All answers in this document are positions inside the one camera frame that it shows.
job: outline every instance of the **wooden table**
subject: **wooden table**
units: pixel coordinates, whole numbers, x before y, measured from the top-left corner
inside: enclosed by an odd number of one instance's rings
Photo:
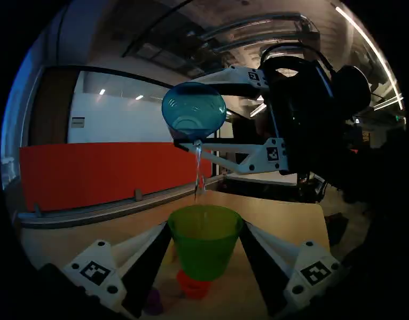
[[[233,209],[255,226],[293,244],[313,240],[329,250],[323,211],[318,204],[272,201],[216,191],[207,191],[200,202]],[[23,229],[21,241],[35,267],[39,268],[47,262],[62,267],[97,238],[117,244],[166,221],[173,210],[192,204],[194,196],[187,196],[143,212],[92,225],[54,230]],[[175,260],[162,266],[156,277],[154,285],[160,290],[166,308],[159,318],[268,318],[240,240],[225,274],[212,283],[203,300],[180,298],[175,280],[179,270],[179,262]]]

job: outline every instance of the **red-orange partition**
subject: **red-orange partition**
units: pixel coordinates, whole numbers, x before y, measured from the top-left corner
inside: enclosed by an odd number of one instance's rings
[[[168,142],[67,143],[20,148],[28,210],[71,209],[193,182],[195,155]],[[211,163],[202,161],[211,176]]]

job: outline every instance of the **translucent blue bowl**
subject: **translucent blue bowl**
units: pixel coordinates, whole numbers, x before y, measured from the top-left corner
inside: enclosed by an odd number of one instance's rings
[[[166,93],[162,113],[174,139],[195,141],[217,131],[225,121],[227,109],[224,99],[211,86],[184,82]]]

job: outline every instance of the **ceiling light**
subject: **ceiling light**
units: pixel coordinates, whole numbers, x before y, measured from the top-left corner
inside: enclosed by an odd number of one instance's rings
[[[402,102],[401,102],[401,98],[400,98],[400,93],[396,88],[396,81],[395,81],[393,75],[391,74],[390,70],[386,66],[381,53],[378,51],[378,49],[372,43],[371,39],[369,39],[369,37],[365,34],[365,32],[357,25],[357,23],[355,23],[353,21],[352,18],[350,18],[340,7],[336,7],[335,10],[337,10],[338,13],[340,15],[342,15],[357,30],[357,32],[360,33],[360,35],[363,37],[363,39],[366,41],[366,43],[371,47],[372,51],[375,53],[376,57],[380,61],[381,65],[382,65],[382,68],[386,72],[388,80],[390,81],[390,84],[393,86],[393,90],[394,90],[395,95],[397,97],[396,102],[399,102],[400,110],[403,110],[403,106],[402,106]]]
[[[382,103],[380,103],[379,105],[374,106],[374,111],[380,110],[382,108],[388,107],[389,105],[392,105],[393,103],[398,102],[399,100],[394,100],[390,103],[386,103],[387,101],[384,101]]]
[[[253,117],[256,114],[260,113],[262,110],[264,110],[267,107],[267,105],[265,103],[260,104],[260,106],[258,108],[256,108],[254,111],[252,111],[250,113],[250,116]]]

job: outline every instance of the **green cup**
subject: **green cup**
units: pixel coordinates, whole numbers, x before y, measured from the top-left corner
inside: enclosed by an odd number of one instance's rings
[[[174,211],[168,223],[188,277],[212,281],[222,276],[243,227],[236,212],[215,205],[192,205]]]

